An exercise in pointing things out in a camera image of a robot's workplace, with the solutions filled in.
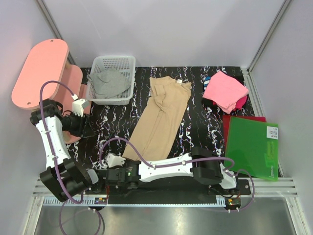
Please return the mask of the beige t shirt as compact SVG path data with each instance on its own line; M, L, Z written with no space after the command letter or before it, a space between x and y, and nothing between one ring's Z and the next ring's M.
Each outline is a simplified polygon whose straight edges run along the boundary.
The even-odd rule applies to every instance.
M143 159L168 157L191 97L191 83L169 76L150 78L150 98L129 142Z

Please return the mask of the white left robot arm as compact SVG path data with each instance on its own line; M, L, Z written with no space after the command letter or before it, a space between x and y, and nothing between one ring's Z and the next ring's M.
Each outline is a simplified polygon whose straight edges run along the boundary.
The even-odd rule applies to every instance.
M105 181L93 169L85 169L69 154L63 132L86 138L94 136L89 115L70 113L62 115L61 103L46 99L40 108L31 113L30 122L41 134L45 154L46 170L40 173L41 182L61 202L90 189L96 194L105 190Z

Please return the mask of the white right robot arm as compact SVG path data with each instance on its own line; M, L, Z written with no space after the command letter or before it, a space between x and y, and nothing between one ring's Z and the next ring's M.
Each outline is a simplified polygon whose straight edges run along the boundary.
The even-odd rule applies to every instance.
M123 157L109 154L107 157L106 184L109 186L137 188L163 180L170 182L172 178L191 178L204 185L219 185L224 192L233 194L240 187L233 171L225 167L223 162L234 161L226 157L218 157L213 152L200 147L181 156L158 161L131 161Z

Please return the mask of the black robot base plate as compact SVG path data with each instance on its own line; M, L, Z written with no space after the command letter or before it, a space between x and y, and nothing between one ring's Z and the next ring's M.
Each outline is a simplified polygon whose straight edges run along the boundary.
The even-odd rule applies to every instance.
M142 183L138 188L101 187L101 193L88 191L86 197L106 198L111 207L221 207L228 198L240 200L250 196L252 187L247 179L237 179L234 189L222 189L220 185L205 186L191 177L173 177Z

